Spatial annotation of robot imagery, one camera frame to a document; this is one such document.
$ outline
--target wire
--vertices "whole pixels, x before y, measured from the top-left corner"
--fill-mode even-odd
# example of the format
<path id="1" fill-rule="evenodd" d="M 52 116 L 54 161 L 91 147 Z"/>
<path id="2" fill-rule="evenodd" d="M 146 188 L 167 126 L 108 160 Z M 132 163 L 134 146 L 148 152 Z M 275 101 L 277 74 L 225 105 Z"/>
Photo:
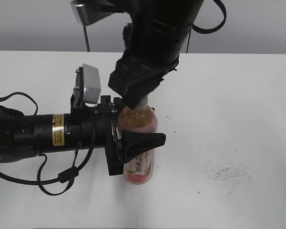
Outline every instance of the wire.
<path id="1" fill-rule="evenodd" d="M 188 53 L 188 51 L 189 51 L 189 44 L 190 44 L 190 39 L 191 39 L 191 31 L 192 31 L 192 29 L 190 29 L 189 37 L 187 39 L 186 53 Z"/>
<path id="2" fill-rule="evenodd" d="M 77 158 L 77 155 L 78 155 L 79 147 L 80 147 L 80 144 L 78 144 L 76 150 L 74 151 L 74 160 L 73 160 L 73 164 L 72 164 L 72 167 L 71 167 L 70 178 L 69 178 L 69 182 L 67 184 L 67 187 L 60 193 L 51 193 L 51 192 L 49 192 L 48 190 L 46 190 L 42 186 L 42 183 L 41 183 L 41 171 L 42 171 L 43 167 L 45 166 L 45 164 L 47 163 L 48 157 L 45 154 L 40 154 L 39 155 L 39 156 L 44 156 L 44 161 L 43 161 L 42 165 L 39 167 L 38 172 L 37 172 L 37 183 L 38 183 L 38 187 L 40 188 L 40 190 L 43 193 L 45 193 L 45 194 L 47 194 L 49 196 L 59 196 L 62 193 L 68 191 L 72 187 L 72 185 L 74 183 L 74 179 L 78 175 L 77 167 L 75 167 L 75 161 L 76 161 L 76 158 Z"/>
<path id="3" fill-rule="evenodd" d="M 9 98 L 11 98 L 14 95 L 22 95 L 24 97 L 27 97 L 29 100 L 31 100 L 35 104 L 35 106 L 36 106 L 36 110 L 35 110 L 34 116 L 37 114 L 37 112 L 38 112 L 38 105 L 37 105 L 37 103 L 35 102 L 35 100 L 32 97 L 30 97 L 28 94 L 25 94 L 23 92 L 14 92 L 14 93 L 9 94 L 9 95 L 7 95 L 5 97 L 0 97 L 0 102 L 4 102 L 4 101 L 8 100 Z"/>
<path id="4" fill-rule="evenodd" d="M 89 46 L 89 40 L 88 40 L 88 35 L 87 35 L 86 26 L 85 26 L 85 25 L 82 25 L 82 29 L 84 30 L 84 37 L 85 37 L 87 52 L 90 52 L 90 46 Z"/>
<path id="5" fill-rule="evenodd" d="M 5 175 L 5 174 L 3 174 L 1 172 L 0 172 L 0 178 L 4 179 L 4 180 L 7 180 L 7 181 L 10 181 L 10 182 L 13 182 L 13 183 L 21 184 L 21 185 L 38 185 L 36 181 L 33 181 L 33 180 L 22 180 L 22 179 L 18 179 L 18 178 L 13 178 L 13 177 Z M 58 178 L 52 179 L 52 180 L 44 180 L 41 183 L 43 185 L 49 185 L 49 184 L 54 184 L 56 182 L 59 182 Z"/>

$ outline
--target warning sticker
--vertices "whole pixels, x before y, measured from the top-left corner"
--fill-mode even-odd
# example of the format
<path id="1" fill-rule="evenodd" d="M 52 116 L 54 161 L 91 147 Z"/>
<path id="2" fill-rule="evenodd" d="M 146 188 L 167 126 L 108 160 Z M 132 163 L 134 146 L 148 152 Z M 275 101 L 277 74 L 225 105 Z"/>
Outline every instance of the warning sticker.
<path id="1" fill-rule="evenodd" d="M 54 114 L 52 120 L 52 142 L 53 146 L 64 146 L 64 114 Z"/>

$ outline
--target white table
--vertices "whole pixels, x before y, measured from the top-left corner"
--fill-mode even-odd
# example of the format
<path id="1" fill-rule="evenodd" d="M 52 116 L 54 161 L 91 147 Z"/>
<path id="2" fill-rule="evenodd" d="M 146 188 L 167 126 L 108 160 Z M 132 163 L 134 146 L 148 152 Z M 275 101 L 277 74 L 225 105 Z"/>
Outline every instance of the white table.
<path id="1" fill-rule="evenodd" d="M 0 96 L 26 92 L 39 114 L 67 113 L 83 63 L 99 68 L 102 94 L 116 96 L 107 83 L 120 56 L 0 52 Z M 34 111 L 20 96 L 3 104 Z M 0 179 L 0 229 L 286 229 L 286 55 L 181 54 L 178 71 L 150 95 L 150 105 L 167 142 L 156 150 L 149 182 L 109 177 L 103 149 L 58 197 Z M 72 159 L 73 152 L 50 154 L 43 179 Z M 42 161 L 1 164 L 0 171 L 35 179 Z"/>

